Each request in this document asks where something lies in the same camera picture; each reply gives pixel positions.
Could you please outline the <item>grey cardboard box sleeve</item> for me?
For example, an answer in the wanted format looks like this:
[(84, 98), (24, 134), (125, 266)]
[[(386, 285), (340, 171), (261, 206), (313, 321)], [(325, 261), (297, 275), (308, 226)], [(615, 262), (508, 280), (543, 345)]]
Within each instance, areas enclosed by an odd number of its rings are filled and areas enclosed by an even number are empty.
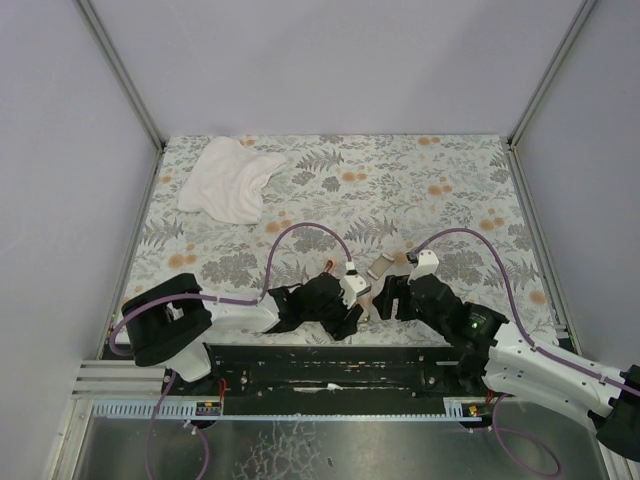
[(379, 280), (383, 277), (390, 267), (394, 264), (395, 259), (393, 256), (386, 253), (381, 253), (378, 258), (367, 269), (367, 275), (373, 280)]

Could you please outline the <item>beige brown stapler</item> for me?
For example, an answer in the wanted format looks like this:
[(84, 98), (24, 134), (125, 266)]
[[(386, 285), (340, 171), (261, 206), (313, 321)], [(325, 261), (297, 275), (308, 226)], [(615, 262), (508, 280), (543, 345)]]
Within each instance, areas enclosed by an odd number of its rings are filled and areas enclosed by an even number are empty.
[(359, 300), (359, 305), (363, 308), (363, 314), (361, 316), (361, 322), (369, 322), (372, 315), (372, 299), (367, 296)]

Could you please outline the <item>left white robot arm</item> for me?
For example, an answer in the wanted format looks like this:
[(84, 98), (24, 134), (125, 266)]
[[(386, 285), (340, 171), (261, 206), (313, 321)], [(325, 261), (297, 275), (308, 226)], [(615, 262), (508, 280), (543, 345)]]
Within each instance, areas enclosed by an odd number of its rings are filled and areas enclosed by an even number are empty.
[(249, 329), (281, 334), (318, 323), (334, 340), (357, 332), (370, 285), (355, 270), (341, 278), (323, 272), (304, 284), (271, 288), (257, 300), (219, 298), (202, 291), (193, 274), (179, 274), (134, 297), (110, 338), (111, 351), (138, 367), (162, 366), (186, 382), (213, 371), (213, 332)]

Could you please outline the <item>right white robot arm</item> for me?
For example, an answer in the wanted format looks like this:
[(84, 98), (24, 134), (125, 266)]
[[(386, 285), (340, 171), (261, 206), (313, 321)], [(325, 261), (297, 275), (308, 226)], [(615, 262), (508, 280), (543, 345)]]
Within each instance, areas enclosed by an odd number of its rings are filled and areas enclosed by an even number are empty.
[(639, 368), (621, 371), (526, 337), (515, 322), (464, 302), (433, 275), (389, 276), (373, 300), (381, 319), (419, 320), (461, 353), (461, 381), (520, 397), (584, 426), (609, 450), (639, 459)]

